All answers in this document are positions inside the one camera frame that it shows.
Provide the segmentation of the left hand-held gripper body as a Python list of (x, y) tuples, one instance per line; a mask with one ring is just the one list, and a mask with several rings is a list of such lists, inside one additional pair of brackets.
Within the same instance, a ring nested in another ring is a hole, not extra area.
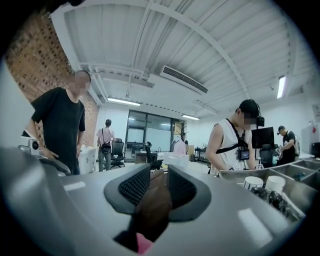
[(20, 136), (18, 148), (37, 159), (48, 159), (48, 157), (43, 154), (43, 150), (40, 149), (38, 140), (26, 129), (23, 130)]

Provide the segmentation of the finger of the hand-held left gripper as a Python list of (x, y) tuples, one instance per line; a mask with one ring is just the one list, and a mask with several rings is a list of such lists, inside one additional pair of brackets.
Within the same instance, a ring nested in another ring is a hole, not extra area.
[(62, 162), (53, 158), (41, 157), (39, 159), (43, 164), (55, 167), (59, 176), (71, 176), (72, 173), (69, 168)]

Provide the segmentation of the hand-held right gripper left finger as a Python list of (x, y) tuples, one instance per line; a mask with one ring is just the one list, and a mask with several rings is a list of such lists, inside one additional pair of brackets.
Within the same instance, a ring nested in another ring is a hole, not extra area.
[(18, 256), (139, 256), (133, 227), (150, 166), (60, 177), (57, 161), (0, 147), (0, 197)]

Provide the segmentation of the brown bag with pink tag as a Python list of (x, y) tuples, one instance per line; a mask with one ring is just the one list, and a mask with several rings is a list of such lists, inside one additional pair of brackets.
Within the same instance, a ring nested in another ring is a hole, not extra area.
[(135, 231), (155, 242), (167, 228), (172, 208), (167, 173), (162, 169), (157, 170), (150, 174), (149, 186), (135, 208)]

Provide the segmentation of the pink cloth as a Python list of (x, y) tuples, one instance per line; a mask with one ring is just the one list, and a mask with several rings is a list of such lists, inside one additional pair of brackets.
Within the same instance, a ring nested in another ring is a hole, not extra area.
[(152, 248), (154, 243), (141, 233), (136, 233), (137, 253), (143, 255), (148, 249)]

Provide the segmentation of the wooden steel housekeeping cart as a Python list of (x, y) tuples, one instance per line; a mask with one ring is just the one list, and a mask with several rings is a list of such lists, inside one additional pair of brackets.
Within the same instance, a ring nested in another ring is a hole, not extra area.
[[(300, 181), (295, 181), (296, 173), (305, 173)], [(320, 162), (299, 160), (293, 163), (260, 170), (221, 171), (219, 177), (232, 183), (243, 185), (248, 176), (261, 178), (265, 185), (269, 176), (285, 179), (281, 195), (287, 200), (299, 219), (306, 216), (314, 197), (320, 191)]]

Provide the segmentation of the white low cabinet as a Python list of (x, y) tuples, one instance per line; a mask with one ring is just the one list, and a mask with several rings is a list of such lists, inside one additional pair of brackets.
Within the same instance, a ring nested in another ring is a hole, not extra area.
[(78, 156), (79, 171), (81, 175), (94, 173), (99, 170), (98, 148), (82, 145)]

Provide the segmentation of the white printed mug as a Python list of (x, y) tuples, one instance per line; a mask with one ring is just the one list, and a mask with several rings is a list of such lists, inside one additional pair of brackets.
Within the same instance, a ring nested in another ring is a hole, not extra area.
[(283, 192), (283, 188), (286, 184), (286, 181), (283, 177), (277, 175), (271, 175), (267, 178), (265, 189), (268, 191), (273, 191), (278, 194)]
[(243, 183), (243, 187), (248, 190), (251, 191), (252, 188), (262, 188), (264, 184), (264, 181), (256, 176), (247, 176), (244, 179), (244, 183)]

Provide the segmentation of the black floral pouch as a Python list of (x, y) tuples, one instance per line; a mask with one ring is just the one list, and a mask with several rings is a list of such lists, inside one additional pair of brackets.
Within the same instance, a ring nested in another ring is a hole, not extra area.
[(253, 187), (250, 191), (258, 198), (278, 210), (288, 220), (297, 221), (299, 219), (298, 215), (293, 211), (293, 208), (280, 193), (269, 191), (264, 187)]

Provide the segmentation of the black office chair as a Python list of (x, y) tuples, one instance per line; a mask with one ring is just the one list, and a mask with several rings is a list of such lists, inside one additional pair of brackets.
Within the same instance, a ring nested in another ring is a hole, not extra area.
[(156, 171), (160, 170), (163, 164), (163, 159), (158, 159), (158, 154), (151, 152), (152, 144), (149, 141), (147, 141), (144, 146), (147, 156), (147, 163), (150, 164), (150, 169)]
[(114, 167), (125, 167), (125, 153), (124, 153), (124, 143), (121, 138), (116, 138), (111, 143), (111, 157), (110, 157), (110, 168)]
[(264, 168), (270, 168), (274, 166), (273, 156), (275, 154), (277, 153), (273, 145), (263, 144), (262, 148), (259, 150), (260, 164), (262, 164)]

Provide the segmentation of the white storage box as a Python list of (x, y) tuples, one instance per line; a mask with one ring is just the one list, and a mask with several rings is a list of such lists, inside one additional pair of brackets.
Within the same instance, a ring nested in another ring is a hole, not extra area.
[(176, 154), (174, 152), (165, 152), (163, 154), (163, 163), (186, 168), (189, 164), (189, 156), (186, 154)]

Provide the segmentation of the pink hanging garment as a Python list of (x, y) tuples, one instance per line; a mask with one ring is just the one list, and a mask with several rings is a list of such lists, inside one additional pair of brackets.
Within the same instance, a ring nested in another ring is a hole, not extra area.
[(180, 138), (174, 145), (173, 152), (177, 155), (185, 155), (186, 154), (186, 143)]

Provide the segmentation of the dark office desk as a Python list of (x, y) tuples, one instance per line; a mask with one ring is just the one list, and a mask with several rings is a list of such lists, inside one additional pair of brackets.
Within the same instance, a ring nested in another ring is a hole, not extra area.
[[(158, 159), (158, 153), (156, 151), (151, 151), (151, 160), (156, 161)], [(145, 164), (148, 162), (148, 156), (146, 151), (135, 151), (134, 163), (135, 164)]]

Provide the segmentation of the dark framed glass partition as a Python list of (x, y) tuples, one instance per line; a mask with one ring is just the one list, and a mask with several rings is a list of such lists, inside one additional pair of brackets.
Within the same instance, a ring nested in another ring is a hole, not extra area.
[(151, 143), (154, 152), (172, 152), (174, 144), (185, 131), (186, 122), (166, 116), (130, 110), (125, 135), (125, 150), (135, 156), (143, 151), (146, 143)]

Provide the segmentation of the white cabinet with red label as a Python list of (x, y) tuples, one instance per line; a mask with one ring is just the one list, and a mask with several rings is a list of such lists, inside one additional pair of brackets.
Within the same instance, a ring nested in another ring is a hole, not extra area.
[(320, 126), (310, 124), (301, 130), (300, 150), (303, 153), (312, 155), (313, 144), (320, 143)]

